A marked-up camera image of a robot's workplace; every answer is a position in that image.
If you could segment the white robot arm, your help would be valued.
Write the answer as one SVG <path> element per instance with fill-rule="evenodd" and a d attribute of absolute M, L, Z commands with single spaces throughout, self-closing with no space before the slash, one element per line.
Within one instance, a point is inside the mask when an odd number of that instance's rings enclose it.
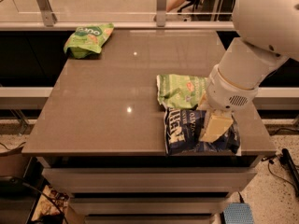
<path fill-rule="evenodd" d="M 214 142 L 232 125 L 262 81 L 288 59 L 299 60 L 299 0 L 235 0 L 238 33 L 206 81 L 199 107 L 206 111 L 200 139 Z"/>

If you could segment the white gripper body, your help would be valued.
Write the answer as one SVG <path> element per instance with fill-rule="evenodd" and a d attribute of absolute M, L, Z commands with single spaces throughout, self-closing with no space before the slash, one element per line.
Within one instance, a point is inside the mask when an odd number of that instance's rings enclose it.
<path fill-rule="evenodd" d="M 206 82 L 206 98 L 214 109 L 236 111 L 246 107 L 258 93 L 258 88 L 244 90 L 228 82 L 216 64 Z"/>

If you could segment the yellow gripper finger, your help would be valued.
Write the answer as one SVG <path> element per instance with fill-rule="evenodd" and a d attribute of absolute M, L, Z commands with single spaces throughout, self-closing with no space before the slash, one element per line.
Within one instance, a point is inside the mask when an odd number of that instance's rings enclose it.
<path fill-rule="evenodd" d="M 198 102 L 198 109 L 199 110 L 207 110 L 208 109 L 208 101 L 206 95 L 203 94 Z"/>
<path fill-rule="evenodd" d="M 213 143 L 220 138 L 233 124 L 230 111 L 208 110 L 205 115 L 204 127 L 200 132 L 201 142 Z"/>

